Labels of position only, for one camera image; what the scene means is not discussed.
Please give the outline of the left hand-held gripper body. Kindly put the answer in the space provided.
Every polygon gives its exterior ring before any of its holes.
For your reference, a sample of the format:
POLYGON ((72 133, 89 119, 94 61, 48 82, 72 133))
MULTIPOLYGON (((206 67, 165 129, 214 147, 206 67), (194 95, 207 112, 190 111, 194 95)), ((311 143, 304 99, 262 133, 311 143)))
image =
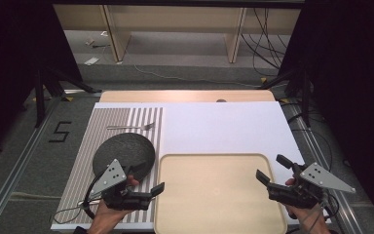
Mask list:
POLYGON ((128 187, 128 172, 114 159, 95 179, 90 188, 90 200, 100 198, 109 209, 114 210, 146 211, 153 196, 132 191, 128 187))

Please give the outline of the black tripod stand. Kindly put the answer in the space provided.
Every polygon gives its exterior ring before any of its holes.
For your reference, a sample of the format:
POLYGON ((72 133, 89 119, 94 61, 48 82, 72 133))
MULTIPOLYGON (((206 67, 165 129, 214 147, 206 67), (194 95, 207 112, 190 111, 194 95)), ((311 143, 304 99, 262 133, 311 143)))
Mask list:
POLYGON ((305 125, 310 128, 311 123, 309 119, 309 102, 311 94, 311 82, 308 71, 304 65, 299 65, 297 68, 292 68, 288 71, 281 72, 273 80, 262 84, 259 87, 259 90, 268 90, 283 81, 287 81, 287 86, 284 92, 289 98, 295 97, 297 94, 301 94, 301 112, 299 115, 302 117, 305 125))
POLYGON ((60 82, 66 81, 73 86, 80 88, 81 90, 89 94, 101 93, 100 89, 92 88, 86 85, 81 78, 81 74, 78 73, 75 76, 68 75, 67 73, 56 69, 49 65, 41 65, 36 69, 34 78, 34 90, 36 98, 36 111, 37 118, 35 127, 39 128, 46 118, 46 107, 44 101, 44 90, 47 90, 52 97, 63 98, 66 95, 64 88, 60 82))

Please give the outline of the black curtain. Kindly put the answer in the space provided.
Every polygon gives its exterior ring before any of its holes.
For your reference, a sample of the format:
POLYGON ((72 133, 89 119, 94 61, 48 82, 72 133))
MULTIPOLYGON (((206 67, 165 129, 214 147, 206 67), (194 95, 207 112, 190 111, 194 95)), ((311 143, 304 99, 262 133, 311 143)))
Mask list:
POLYGON ((374 205, 374 0, 305 0, 280 69, 308 75, 374 205))
POLYGON ((47 0, 0 0, 0 139, 36 84, 54 96, 83 79, 47 0))

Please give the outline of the white board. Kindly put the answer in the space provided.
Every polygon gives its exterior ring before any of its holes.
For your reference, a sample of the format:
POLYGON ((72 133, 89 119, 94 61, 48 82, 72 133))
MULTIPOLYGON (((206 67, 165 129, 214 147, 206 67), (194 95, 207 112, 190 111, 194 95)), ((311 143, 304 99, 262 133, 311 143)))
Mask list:
MULTIPOLYGON (((261 154, 276 183, 291 177, 276 158, 293 162, 302 156, 281 107, 274 101, 141 103, 165 110, 157 167, 168 154, 261 154)), ((156 200, 146 212, 134 212, 118 225, 120 231, 154 231, 156 200)))

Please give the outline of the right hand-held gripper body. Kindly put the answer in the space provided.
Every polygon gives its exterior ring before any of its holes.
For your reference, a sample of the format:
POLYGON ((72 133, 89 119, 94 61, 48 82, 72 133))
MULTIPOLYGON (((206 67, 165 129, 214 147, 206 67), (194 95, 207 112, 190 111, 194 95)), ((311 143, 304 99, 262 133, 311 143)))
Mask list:
POLYGON ((292 185, 281 185, 267 180, 270 200, 299 209, 312 209, 323 201, 325 189, 356 193, 355 188, 318 163, 310 166, 292 163, 286 167, 293 171, 295 181, 292 185))

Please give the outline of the person's right hand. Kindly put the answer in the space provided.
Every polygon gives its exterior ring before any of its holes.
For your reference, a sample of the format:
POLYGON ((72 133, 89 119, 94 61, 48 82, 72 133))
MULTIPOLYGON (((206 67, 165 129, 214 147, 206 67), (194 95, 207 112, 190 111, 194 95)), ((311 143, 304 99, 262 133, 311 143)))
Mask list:
POLYGON ((289 215, 296 216, 300 229, 305 234, 331 234, 319 204, 314 205, 311 209, 300 209, 290 205, 285 205, 285 208, 289 215))

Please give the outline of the person's left hand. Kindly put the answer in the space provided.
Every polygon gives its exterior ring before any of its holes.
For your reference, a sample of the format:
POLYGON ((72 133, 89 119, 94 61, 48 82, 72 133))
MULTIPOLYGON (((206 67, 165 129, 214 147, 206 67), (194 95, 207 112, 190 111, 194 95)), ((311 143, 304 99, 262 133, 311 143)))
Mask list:
POLYGON ((98 204, 95 217, 87 234, 109 234, 131 210, 109 209, 103 200, 98 204))

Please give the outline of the beige tray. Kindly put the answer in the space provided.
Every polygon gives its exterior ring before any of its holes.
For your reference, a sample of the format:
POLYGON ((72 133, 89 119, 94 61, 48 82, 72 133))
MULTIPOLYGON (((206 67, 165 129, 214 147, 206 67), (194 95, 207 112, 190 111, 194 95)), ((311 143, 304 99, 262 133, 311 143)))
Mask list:
POLYGON ((284 234, 281 205, 256 172, 271 173, 261 154, 168 154, 161 158, 156 234, 284 234))

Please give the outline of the silver fork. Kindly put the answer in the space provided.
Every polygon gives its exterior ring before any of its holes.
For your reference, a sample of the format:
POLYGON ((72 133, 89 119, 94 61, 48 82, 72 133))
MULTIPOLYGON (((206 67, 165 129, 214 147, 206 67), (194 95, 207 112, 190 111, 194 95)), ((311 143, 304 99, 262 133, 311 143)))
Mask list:
POLYGON ((125 129, 136 129, 141 131, 149 131, 155 127, 155 122, 149 123, 142 126, 107 126, 106 130, 125 130, 125 129))

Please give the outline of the dark round plate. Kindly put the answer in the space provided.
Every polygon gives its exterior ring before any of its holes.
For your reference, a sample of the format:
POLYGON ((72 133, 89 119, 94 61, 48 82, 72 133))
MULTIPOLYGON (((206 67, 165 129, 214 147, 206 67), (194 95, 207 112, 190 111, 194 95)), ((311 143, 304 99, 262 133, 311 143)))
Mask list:
POLYGON ((138 181, 142 181, 150 174, 155 164, 155 148, 145 136, 135 133, 123 133, 106 140, 93 156, 93 173, 98 175, 117 159, 122 167, 145 162, 145 167, 131 174, 138 181))

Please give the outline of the metal floor rail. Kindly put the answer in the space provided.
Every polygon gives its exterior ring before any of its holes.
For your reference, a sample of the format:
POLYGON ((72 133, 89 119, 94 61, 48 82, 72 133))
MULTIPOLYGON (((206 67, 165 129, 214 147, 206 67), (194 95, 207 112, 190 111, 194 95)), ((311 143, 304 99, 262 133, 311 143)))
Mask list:
MULTIPOLYGON (((318 123, 318 119, 312 121, 309 117, 311 127, 308 128, 299 115, 301 103, 297 99, 292 98, 289 103, 282 103, 280 106, 285 113, 290 130, 296 137, 296 141, 305 143, 307 146, 307 149, 302 151, 305 161, 309 163, 317 162, 332 173, 336 173, 336 161, 332 146, 327 138, 318 132, 313 125, 313 122, 318 123)), ((340 234, 363 234, 363 229, 348 201, 348 196, 349 194, 343 191, 325 190, 324 204, 329 207, 330 220, 337 226, 340 234)))
POLYGON ((46 131, 50 118, 60 102, 60 97, 53 97, 49 101, 48 106, 44 108, 43 119, 38 126, 33 127, 33 131, 28 137, 27 143, 22 148, 21 153, 17 156, 17 160, 12 165, 7 176, 5 177, 5 181, 0 186, 0 216, 7 206, 14 189, 18 185, 19 180, 32 157, 33 152, 42 138, 43 133, 46 131))

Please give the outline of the grey striped placemat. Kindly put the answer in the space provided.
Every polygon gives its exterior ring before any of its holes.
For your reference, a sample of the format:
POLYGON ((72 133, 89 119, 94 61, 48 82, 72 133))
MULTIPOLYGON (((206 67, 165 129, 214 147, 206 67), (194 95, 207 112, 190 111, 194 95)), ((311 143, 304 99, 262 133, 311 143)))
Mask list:
POLYGON ((98 103, 85 131, 69 180, 62 194, 59 213, 52 228, 57 231, 69 231, 76 226, 86 226, 91 219, 78 210, 84 200, 89 185, 93 181, 93 158, 98 148, 109 138, 123 133, 135 133, 147 137, 155 148, 155 164, 135 190, 147 192, 157 184, 157 167, 162 136, 162 123, 165 110, 158 106, 144 106, 140 103, 98 103), (136 129, 106 130, 107 126, 142 126, 155 122, 149 131, 136 129))

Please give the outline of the light wooden shelf unit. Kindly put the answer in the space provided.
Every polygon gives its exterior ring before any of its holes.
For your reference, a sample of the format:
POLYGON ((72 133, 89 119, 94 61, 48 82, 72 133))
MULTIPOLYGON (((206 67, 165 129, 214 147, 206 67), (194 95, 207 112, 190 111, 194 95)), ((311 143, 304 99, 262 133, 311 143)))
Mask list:
POLYGON ((272 8, 168 7, 118 5, 54 5, 65 30, 105 31, 115 61, 121 61, 135 31, 222 33, 230 63, 237 58, 240 35, 290 35, 300 11, 272 8))

